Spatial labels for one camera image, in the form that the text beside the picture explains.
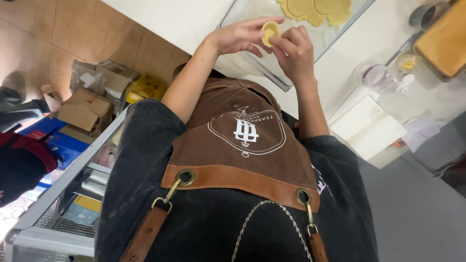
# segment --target silver chain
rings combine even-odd
[[[288,217],[290,217],[290,220],[293,222],[293,226],[295,227],[296,232],[298,232],[299,238],[301,238],[301,243],[302,243],[302,245],[304,246],[304,250],[305,250],[306,253],[308,254],[308,259],[309,259],[309,261],[312,262],[311,254],[309,254],[309,250],[308,250],[308,247],[306,246],[306,242],[304,242],[304,239],[302,238],[301,232],[299,231],[299,228],[298,228],[298,226],[296,225],[296,222],[295,222],[295,220],[293,219],[293,217],[291,216],[290,212],[288,212],[288,210],[287,210],[283,205],[280,205],[280,204],[275,203],[275,202],[270,201],[270,200],[262,201],[261,203],[257,204],[257,205],[251,210],[251,212],[249,213],[249,215],[247,215],[246,221],[244,221],[243,228],[241,229],[240,235],[238,236],[238,239],[237,239],[237,241],[236,241],[236,246],[234,247],[234,252],[233,252],[233,256],[232,256],[232,262],[234,262],[234,260],[235,260],[235,258],[236,258],[236,252],[238,251],[238,246],[240,245],[241,235],[243,235],[243,233],[244,233],[244,228],[246,227],[247,222],[249,221],[249,219],[250,219],[251,216],[253,215],[254,211],[256,211],[256,209],[257,209],[258,207],[260,207],[261,205],[263,205],[263,204],[265,204],[265,203],[274,203],[274,204],[278,205],[279,207],[281,207],[281,208],[283,209],[283,211],[285,211],[285,213],[288,215]]]

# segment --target brown apron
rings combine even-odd
[[[175,190],[236,188],[307,211],[310,253],[314,261],[323,262],[322,240],[309,231],[315,228],[311,210],[319,209],[312,165],[280,111],[272,94],[254,82],[209,78],[187,124],[189,131],[173,142],[161,183],[171,190],[155,202],[171,208]],[[188,182],[181,180],[184,173],[190,175]],[[298,199],[299,192],[308,195],[308,202]],[[143,262],[166,216],[153,206],[121,261]]]

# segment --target plastic bottle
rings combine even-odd
[[[379,94],[406,93],[409,83],[403,82],[403,76],[390,68],[374,61],[365,61],[356,67],[356,79]]]

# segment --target tiled floor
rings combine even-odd
[[[171,83],[189,55],[100,0],[0,0],[0,81],[19,72],[26,100],[51,84],[64,99],[74,59],[111,59]]]

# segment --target black shirt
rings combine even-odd
[[[96,262],[119,261],[153,200],[166,196],[169,189],[161,188],[160,182],[171,144],[186,131],[157,100],[145,99],[129,109],[100,213]],[[333,136],[301,143],[315,168],[320,208],[313,217],[329,261],[378,261],[356,155]],[[307,220],[301,210],[224,188],[180,190],[171,202],[173,209],[146,262],[231,261],[243,224],[257,206],[244,227],[235,260],[309,261],[304,247]]]

